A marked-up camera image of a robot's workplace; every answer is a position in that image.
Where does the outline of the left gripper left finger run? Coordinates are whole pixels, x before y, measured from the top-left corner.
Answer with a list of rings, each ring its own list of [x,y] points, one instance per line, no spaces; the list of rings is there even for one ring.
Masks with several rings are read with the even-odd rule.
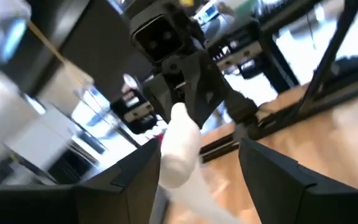
[[[0,224],[148,224],[160,173],[149,142],[72,185],[0,185]]]

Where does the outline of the black aluminium frame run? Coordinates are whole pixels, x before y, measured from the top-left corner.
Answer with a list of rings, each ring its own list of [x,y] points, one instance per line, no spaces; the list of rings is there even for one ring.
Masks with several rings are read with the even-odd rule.
[[[272,7],[265,7],[260,16],[251,17],[249,22],[239,19],[234,25],[231,25],[229,30],[255,22],[259,29],[257,42],[262,51],[251,59],[255,60],[255,67],[241,70],[241,74],[264,72],[272,81],[273,87],[280,93],[296,86],[298,82],[295,75],[273,41],[273,35],[282,27],[307,16],[312,8],[322,1],[279,0]],[[337,21],[336,31],[314,71],[304,95],[297,102],[270,113],[263,119],[256,117],[259,110],[256,106],[256,112],[243,121],[248,137],[253,140],[262,139],[358,95],[357,90],[343,96],[336,96],[340,90],[358,82],[358,57],[335,59],[357,12],[358,0],[344,0],[344,9]]]

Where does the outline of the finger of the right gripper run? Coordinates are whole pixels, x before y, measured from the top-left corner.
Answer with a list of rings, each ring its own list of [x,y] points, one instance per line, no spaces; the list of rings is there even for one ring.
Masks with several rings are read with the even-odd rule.
[[[202,127],[212,112],[227,97],[227,83],[214,60],[206,51],[186,57],[182,74],[184,96],[190,118]]]
[[[143,82],[143,92],[154,111],[168,123],[174,102],[179,99],[175,88],[182,83],[179,74],[158,74]]]

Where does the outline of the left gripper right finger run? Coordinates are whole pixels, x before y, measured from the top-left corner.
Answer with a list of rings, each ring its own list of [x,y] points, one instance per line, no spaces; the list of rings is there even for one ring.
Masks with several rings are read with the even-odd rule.
[[[358,224],[357,189],[246,138],[239,162],[262,224]]]

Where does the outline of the black metal stand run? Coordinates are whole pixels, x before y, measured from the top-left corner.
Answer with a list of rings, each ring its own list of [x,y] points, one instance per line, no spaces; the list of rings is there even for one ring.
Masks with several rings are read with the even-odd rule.
[[[139,80],[152,69],[129,42],[129,28],[114,0],[28,0],[32,22],[63,57],[94,80],[109,101],[121,94],[123,74]]]

